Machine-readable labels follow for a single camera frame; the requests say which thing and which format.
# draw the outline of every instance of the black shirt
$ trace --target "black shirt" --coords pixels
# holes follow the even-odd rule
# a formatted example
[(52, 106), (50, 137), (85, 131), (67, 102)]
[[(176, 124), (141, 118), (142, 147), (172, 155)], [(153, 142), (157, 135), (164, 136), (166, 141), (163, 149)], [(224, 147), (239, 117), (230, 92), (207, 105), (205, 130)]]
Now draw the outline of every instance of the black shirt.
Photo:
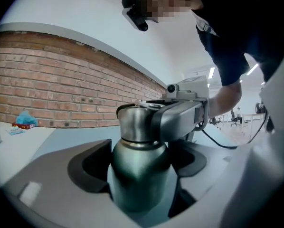
[(244, 53), (259, 64), (267, 81), (284, 58), (284, 4), (276, 0), (202, 0), (197, 15), (199, 38), (219, 70), (223, 86), (250, 67)]

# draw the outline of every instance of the human arm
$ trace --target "human arm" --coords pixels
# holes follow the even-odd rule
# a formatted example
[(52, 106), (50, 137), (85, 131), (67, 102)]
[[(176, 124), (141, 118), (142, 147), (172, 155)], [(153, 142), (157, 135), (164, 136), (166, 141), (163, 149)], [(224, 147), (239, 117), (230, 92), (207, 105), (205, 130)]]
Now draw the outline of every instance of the human arm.
[(249, 70), (249, 65), (244, 53), (222, 38), (198, 28), (197, 31), (205, 50), (218, 68), (222, 83), (219, 92), (209, 100), (209, 117), (211, 118), (230, 111), (239, 102), (240, 76)]
[(240, 81), (223, 86), (219, 92), (209, 100), (209, 118), (229, 112), (237, 105), (240, 99)]

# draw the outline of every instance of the person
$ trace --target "person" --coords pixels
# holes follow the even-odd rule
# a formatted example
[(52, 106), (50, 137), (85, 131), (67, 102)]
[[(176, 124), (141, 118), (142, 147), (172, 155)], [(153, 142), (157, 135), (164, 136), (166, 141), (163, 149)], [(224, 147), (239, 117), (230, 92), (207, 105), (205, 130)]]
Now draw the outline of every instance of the person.
[(158, 22), (178, 11), (192, 11), (199, 39), (222, 83), (209, 100), (210, 118), (239, 102), (240, 76), (250, 70), (245, 53), (260, 65), (265, 81), (284, 58), (284, 0), (122, 0), (122, 5), (136, 6), (145, 19)]
[(237, 107), (237, 111), (234, 112), (236, 121), (240, 121), (240, 124), (242, 124), (242, 116), (240, 112), (240, 107)]

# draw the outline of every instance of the chair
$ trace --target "chair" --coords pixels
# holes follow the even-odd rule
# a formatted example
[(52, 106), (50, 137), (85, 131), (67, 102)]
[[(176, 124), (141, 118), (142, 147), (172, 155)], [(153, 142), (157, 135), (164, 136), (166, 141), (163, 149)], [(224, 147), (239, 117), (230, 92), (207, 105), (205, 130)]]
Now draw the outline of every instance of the chair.
[(233, 125), (236, 125), (236, 126), (240, 125), (240, 124), (237, 123), (239, 121), (239, 119), (237, 117), (235, 117), (235, 114), (234, 114), (233, 110), (231, 110), (231, 114), (232, 114), (232, 122), (234, 122), (234, 123), (231, 124), (231, 126), (233, 126)]
[(216, 118), (213, 117), (213, 118), (211, 118), (211, 121), (210, 121), (209, 123), (210, 123), (210, 124), (213, 124), (215, 127), (217, 127), (216, 125), (217, 125), (218, 123), (220, 123), (220, 122), (221, 122), (220, 120), (217, 121)]

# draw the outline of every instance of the stainless steel bottle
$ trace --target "stainless steel bottle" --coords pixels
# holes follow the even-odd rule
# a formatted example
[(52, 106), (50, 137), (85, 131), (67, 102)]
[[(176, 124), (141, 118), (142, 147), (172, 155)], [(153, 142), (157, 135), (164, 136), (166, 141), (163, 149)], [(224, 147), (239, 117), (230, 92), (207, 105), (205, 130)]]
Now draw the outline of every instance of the stainless steel bottle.
[(162, 199), (170, 160), (165, 143), (150, 132), (159, 106), (131, 106), (118, 112), (121, 140), (113, 150), (114, 201), (124, 211), (146, 211)]

